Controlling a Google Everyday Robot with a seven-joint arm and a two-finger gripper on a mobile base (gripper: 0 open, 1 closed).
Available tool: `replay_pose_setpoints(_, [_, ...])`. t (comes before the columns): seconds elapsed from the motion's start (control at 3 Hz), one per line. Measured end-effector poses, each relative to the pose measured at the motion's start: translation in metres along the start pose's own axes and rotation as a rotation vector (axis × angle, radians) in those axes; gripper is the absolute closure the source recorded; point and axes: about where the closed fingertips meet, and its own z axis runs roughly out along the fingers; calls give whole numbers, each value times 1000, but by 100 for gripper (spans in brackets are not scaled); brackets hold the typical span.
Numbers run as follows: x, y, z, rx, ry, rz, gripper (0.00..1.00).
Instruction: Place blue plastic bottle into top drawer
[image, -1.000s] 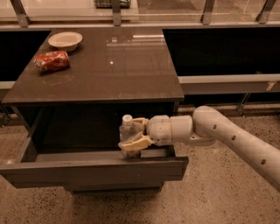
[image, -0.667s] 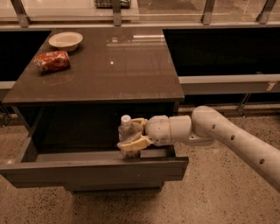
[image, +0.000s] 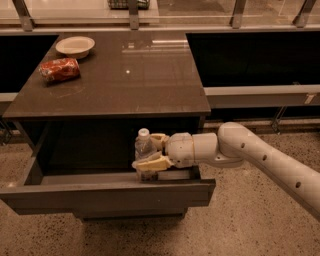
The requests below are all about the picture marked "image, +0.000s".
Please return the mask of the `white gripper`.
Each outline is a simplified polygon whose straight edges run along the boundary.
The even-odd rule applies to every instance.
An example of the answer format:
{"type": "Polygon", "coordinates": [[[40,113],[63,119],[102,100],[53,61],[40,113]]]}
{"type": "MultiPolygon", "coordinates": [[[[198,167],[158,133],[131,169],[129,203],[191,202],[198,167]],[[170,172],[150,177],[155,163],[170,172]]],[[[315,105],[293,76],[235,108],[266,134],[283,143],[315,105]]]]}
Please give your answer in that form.
{"type": "Polygon", "coordinates": [[[146,158],[136,160],[132,163],[132,167],[137,171],[164,171],[173,165],[177,168],[193,165],[194,149],[191,134],[176,133],[169,138],[164,133],[152,133],[150,138],[158,150],[165,149],[167,156],[156,152],[146,158]]]}

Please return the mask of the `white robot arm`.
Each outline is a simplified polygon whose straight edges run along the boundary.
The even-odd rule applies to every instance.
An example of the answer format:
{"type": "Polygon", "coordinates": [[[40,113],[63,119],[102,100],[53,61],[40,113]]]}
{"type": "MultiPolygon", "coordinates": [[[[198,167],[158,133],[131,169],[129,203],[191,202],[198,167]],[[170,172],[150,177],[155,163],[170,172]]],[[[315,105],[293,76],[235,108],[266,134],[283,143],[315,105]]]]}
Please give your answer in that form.
{"type": "Polygon", "coordinates": [[[235,168],[249,162],[320,218],[320,173],[264,142],[239,123],[222,124],[215,133],[151,134],[142,128],[135,142],[132,167],[139,176],[206,163],[235,168]]]}

